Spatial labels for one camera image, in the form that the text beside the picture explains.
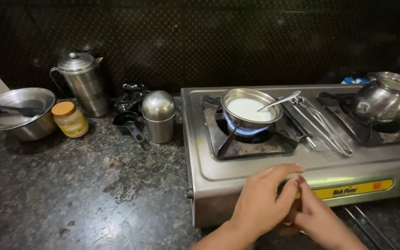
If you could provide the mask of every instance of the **glass jar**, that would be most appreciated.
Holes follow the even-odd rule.
[[[52,108],[53,119],[65,135],[80,137],[89,130],[89,125],[81,111],[69,101],[63,101]]]

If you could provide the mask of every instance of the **hand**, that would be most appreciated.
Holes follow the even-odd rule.
[[[297,178],[289,179],[277,197],[280,182],[292,173],[303,173],[303,169],[296,164],[280,164],[249,177],[229,223],[243,229],[254,241],[273,229],[288,214],[296,198]]]
[[[299,178],[300,200],[291,207],[287,220],[298,226],[316,243],[328,250],[368,250],[328,205]]]

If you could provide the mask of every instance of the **stove knob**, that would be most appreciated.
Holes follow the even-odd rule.
[[[192,188],[186,189],[186,198],[188,199],[194,198],[194,190],[192,190]]]

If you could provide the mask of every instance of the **granite countertop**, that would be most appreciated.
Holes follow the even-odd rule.
[[[121,135],[113,114],[87,119],[77,139],[57,130],[19,143],[0,133],[0,249],[186,249],[201,239],[207,232],[192,227],[185,196],[180,108],[176,118],[175,138],[163,145]],[[360,207],[400,249],[400,198]],[[270,233],[253,248],[273,247],[319,249],[301,234]]]

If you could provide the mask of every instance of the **stainless steel stove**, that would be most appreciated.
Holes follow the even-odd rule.
[[[316,148],[306,141],[299,141],[297,131],[281,119],[272,124],[259,139],[245,136],[232,138],[225,149],[221,147],[230,137],[225,114],[220,107],[205,105],[205,96],[219,100],[231,88],[183,88],[184,144],[187,159],[193,224],[197,228],[220,225],[230,219],[240,191],[248,176],[280,163],[300,163],[306,168],[303,174],[316,195],[329,206],[366,202],[400,196],[400,131],[375,134],[382,138],[380,146],[360,143],[346,125],[317,97],[329,94],[353,94],[362,86],[344,85],[295,85],[251,87],[282,97],[301,90],[301,98],[318,111],[335,128],[336,133],[353,151],[343,156],[310,125],[292,105],[285,105],[292,116],[313,134]]]

